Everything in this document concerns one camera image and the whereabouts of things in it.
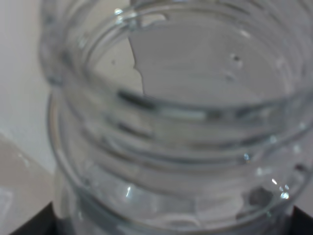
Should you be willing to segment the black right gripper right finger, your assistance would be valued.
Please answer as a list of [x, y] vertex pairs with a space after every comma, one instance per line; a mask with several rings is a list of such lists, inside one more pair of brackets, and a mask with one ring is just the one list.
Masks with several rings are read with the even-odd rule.
[[313, 235], [313, 218], [298, 207], [293, 209], [292, 235]]

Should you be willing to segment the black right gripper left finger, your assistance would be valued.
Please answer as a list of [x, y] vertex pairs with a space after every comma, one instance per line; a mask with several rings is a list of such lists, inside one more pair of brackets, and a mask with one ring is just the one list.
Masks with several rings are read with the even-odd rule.
[[46, 205], [29, 221], [14, 230], [10, 235], [58, 235], [57, 220], [52, 203]]

